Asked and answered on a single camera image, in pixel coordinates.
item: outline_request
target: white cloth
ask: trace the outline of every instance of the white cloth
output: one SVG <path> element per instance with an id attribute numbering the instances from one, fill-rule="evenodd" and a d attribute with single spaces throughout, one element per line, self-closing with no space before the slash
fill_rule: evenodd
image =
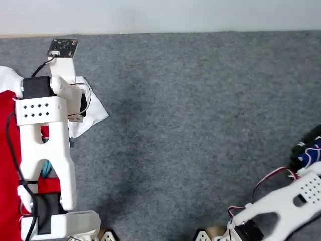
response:
<path id="1" fill-rule="evenodd" d="M 77 83 L 88 84 L 88 82 L 85 80 L 84 77 L 76 77 L 76 84 Z M 79 85 L 78 87 L 83 88 L 86 92 L 88 92 L 88 89 L 85 86 Z M 97 96 L 93 92 L 91 92 L 91 101 L 86 111 L 86 117 L 84 118 L 84 121 L 83 122 L 68 121 L 69 136 L 72 138 L 76 138 L 80 136 L 86 130 L 88 130 L 91 126 L 106 119 L 108 116 L 109 115 L 107 111 L 102 106 Z"/>
<path id="2" fill-rule="evenodd" d="M 13 69 L 0 66 L 0 93 L 10 90 L 13 93 L 16 93 L 17 97 L 22 97 L 20 90 L 22 79 L 23 78 L 17 75 Z"/>
<path id="3" fill-rule="evenodd" d="M 20 84 L 23 78 L 17 75 L 17 73 L 8 67 L 0 66 L 0 92 L 4 92 L 6 90 L 10 90 L 16 95 L 19 95 L 20 92 Z M 76 77 L 76 83 L 85 83 L 88 82 L 84 77 Z M 68 121 L 69 128 L 69 136 L 72 138 L 76 138 L 83 134 L 86 130 L 88 130 L 92 125 L 106 119 L 108 117 L 108 113 L 100 103 L 97 96 L 91 92 L 91 102 L 86 112 L 86 117 L 83 122 L 70 122 Z"/>

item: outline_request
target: wire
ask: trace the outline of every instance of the wire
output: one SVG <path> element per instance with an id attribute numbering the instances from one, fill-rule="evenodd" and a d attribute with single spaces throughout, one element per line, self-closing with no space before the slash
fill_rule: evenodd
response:
<path id="1" fill-rule="evenodd" d="M 19 212 L 23 217 L 30 217 L 30 213 L 23 213 L 22 212 L 22 202 L 20 201 L 20 207 L 19 207 Z"/>
<path id="2" fill-rule="evenodd" d="M 72 236 L 70 236 L 67 241 L 71 241 L 71 240 L 73 240 L 73 239 L 74 239 L 75 241 L 81 241 L 80 239 L 77 239 L 77 238 L 72 237 Z"/>
<path id="3" fill-rule="evenodd" d="M 238 207 L 238 206 L 230 206 L 227 211 L 230 215 L 231 218 L 234 217 L 234 214 L 231 212 L 231 210 L 236 210 L 236 209 L 245 209 L 245 207 Z"/>
<path id="4" fill-rule="evenodd" d="M 58 55 L 54 55 L 50 60 L 48 60 L 48 61 L 44 62 L 42 65 L 40 65 L 40 66 L 36 69 L 36 71 L 31 75 L 31 77 L 35 77 L 35 76 L 38 74 L 38 72 L 39 72 L 46 64 L 50 64 L 50 63 L 54 60 L 54 58 L 57 58 L 57 57 L 58 57 Z"/>
<path id="5" fill-rule="evenodd" d="M 30 188 L 27 185 L 27 182 L 25 181 L 24 176 L 23 176 L 23 174 L 22 174 L 22 172 L 20 170 L 19 164 L 17 162 L 16 155 L 15 155 L 14 147 L 13 147 L 11 139 L 10 139 L 10 135 L 9 135 L 10 119 L 11 119 L 11 117 L 14 116 L 14 114 L 15 114 L 14 112 L 9 114 L 9 116 L 7 117 L 7 120 L 6 120 L 6 140 L 7 140 L 7 144 L 9 146 L 9 149 L 10 149 L 10 153 L 11 153 L 12 160 L 14 162 L 15 169 L 18 172 L 18 176 L 19 176 L 20 180 L 22 181 L 23 187 L 28 192 L 28 194 L 31 196 L 32 203 L 33 203 L 33 206 L 32 206 L 32 216 L 33 216 L 33 218 L 32 218 L 32 222 L 31 222 L 31 226 L 29 228 L 29 231 L 28 231 L 26 239 L 25 239 L 25 241 L 30 241 L 31 235 L 32 235 L 32 232 L 33 232 L 33 230 L 35 228 L 37 217 L 38 217 L 38 204 L 37 204 L 37 200 L 36 200 L 35 195 L 30 190 Z"/>
<path id="6" fill-rule="evenodd" d="M 86 84 L 86 83 L 75 83 L 75 84 L 71 84 L 71 85 L 73 85 L 73 86 L 85 85 L 85 86 L 88 88 L 88 101 L 87 101 L 87 106 L 86 106 L 86 108 L 85 108 L 83 111 L 79 112 L 79 113 L 68 115 L 68 116 L 75 116 L 75 115 L 82 114 L 82 113 L 84 113 L 84 112 L 86 112 L 86 111 L 88 110 L 88 108 L 89 108 L 89 106 L 90 106 L 90 103 L 91 103 L 91 93 L 92 93 L 92 89 L 91 89 L 91 87 L 90 87 L 88 84 Z"/>
<path id="7" fill-rule="evenodd" d="M 252 203 L 254 203 L 254 198 L 255 198 L 255 191 L 256 191 L 256 189 L 257 189 L 265 180 L 269 179 L 270 177 L 274 176 L 275 174 L 277 174 L 277 173 L 279 173 L 280 171 L 283 171 L 283 170 L 289 171 L 295 180 L 299 178 L 296 173 L 294 173 L 293 171 L 291 171 L 291 170 L 288 169 L 287 167 L 279 167 L 279 168 L 275 169 L 274 171 L 272 171 L 272 172 L 270 172 L 269 174 L 267 174 L 261 181 L 259 181 L 259 182 L 256 184 L 256 186 L 254 187 L 254 190 L 253 190 L 253 194 L 252 194 Z"/>

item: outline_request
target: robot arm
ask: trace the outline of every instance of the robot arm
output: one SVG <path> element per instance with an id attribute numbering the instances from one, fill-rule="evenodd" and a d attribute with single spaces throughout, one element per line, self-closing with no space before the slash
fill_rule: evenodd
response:
<path id="1" fill-rule="evenodd" d="M 300 172 L 301 177 L 287 187 L 278 189 L 234 216 L 223 237 L 214 241 L 283 241 L 297 229 L 321 213 L 321 162 Z M 278 221 L 272 233 L 264 237 L 253 222 L 259 214 L 276 213 Z"/>
<path id="2" fill-rule="evenodd" d="M 21 220 L 21 238 L 57 239 L 76 236 L 82 241 L 97 241 L 99 215 L 94 211 L 70 212 L 76 206 L 74 163 L 69 151 L 67 120 L 82 121 L 85 116 L 84 91 L 74 85 L 73 56 L 76 40 L 54 39 L 48 57 L 52 76 L 26 78 L 15 88 L 15 113 L 20 129 L 20 171 L 27 182 L 18 187 L 18 195 L 27 211 L 33 202 L 24 185 L 28 185 L 37 202 L 36 225 L 33 217 Z M 41 126 L 48 126 L 49 140 L 43 142 Z M 49 160 L 60 180 L 60 193 L 38 193 L 37 180 L 45 160 Z"/>

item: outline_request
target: red cloth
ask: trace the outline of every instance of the red cloth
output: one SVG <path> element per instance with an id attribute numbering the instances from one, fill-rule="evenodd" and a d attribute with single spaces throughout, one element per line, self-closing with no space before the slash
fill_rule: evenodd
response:
<path id="1" fill-rule="evenodd" d="M 1 239 L 21 241 L 19 218 L 19 197 L 17 186 L 18 174 L 6 141 L 6 120 L 14 111 L 14 93 L 5 91 L 0 93 L 0 147 L 2 160 L 0 165 L 0 233 Z M 12 141 L 17 160 L 21 161 L 19 129 L 14 117 L 10 120 L 10 139 Z M 58 178 L 39 178 L 38 189 L 40 193 L 60 191 Z"/>

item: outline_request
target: white wall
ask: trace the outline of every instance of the white wall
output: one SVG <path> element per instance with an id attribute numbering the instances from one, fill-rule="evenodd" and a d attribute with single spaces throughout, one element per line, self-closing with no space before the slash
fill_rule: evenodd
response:
<path id="1" fill-rule="evenodd" d="M 0 34 L 321 29 L 321 0 L 0 1 Z"/>

